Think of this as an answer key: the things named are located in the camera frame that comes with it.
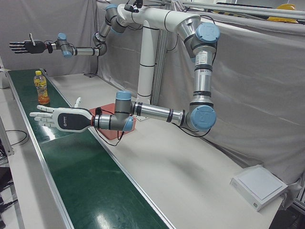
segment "robotic hand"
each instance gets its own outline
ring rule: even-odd
[[[94,116],[84,108],[78,108],[78,98],[74,108],[52,108],[38,105],[37,109],[46,112],[31,112],[30,116],[41,126],[56,127],[60,131],[80,133],[93,126]]]
[[[48,49],[49,53],[52,53],[53,49],[51,43],[44,43],[39,40],[34,40],[32,34],[30,33],[30,40],[24,42],[10,42],[10,48],[16,54],[22,53],[43,53],[46,49]]]

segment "white robotic hand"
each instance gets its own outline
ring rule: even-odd
[[[80,133],[92,126],[94,116],[87,109],[78,108],[78,98],[74,108],[52,108],[38,105],[37,109],[46,112],[31,112],[30,116],[41,126],[56,127],[60,131]]]

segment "blue joint cap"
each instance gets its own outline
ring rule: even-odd
[[[67,35],[63,32],[60,32],[58,35],[57,35],[57,39],[60,40],[60,41],[66,41],[67,40]]]
[[[215,122],[216,113],[214,109],[210,106],[198,106],[191,113],[191,123],[196,130],[208,130],[213,127]]]
[[[108,9],[110,9],[110,8],[118,8],[118,5],[117,5],[117,4],[110,4],[110,5],[108,5],[108,6],[105,8],[105,10],[108,10]]]
[[[62,51],[62,55],[63,55],[64,58],[72,57],[72,53],[70,51],[67,51],[67,50]]]
[[[196,37],[205,43],[215,43],[220,37],[220,30],[214,23],[205,22],[196,29]]]
[[[129,91],[118,91],[116,93],[115,99],[117,100],[131,100],[132,94]]]
[[[131,131],[133,126],[133,117],[129,117],[122,131]]]

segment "floor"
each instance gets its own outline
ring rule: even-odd
[[[292,207],[286,211],[280,210],[269,229],[305,229],[305,216]]]

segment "cable connector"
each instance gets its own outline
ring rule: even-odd
[[[11,205],[13,205],[15,202],[17,202],[18,200],[14,200],[14,201],[11,201],[9,203],[6,203],[6,204],[2,204],[0,205],[0,213],[4,212],[8,207],[10,207]]]

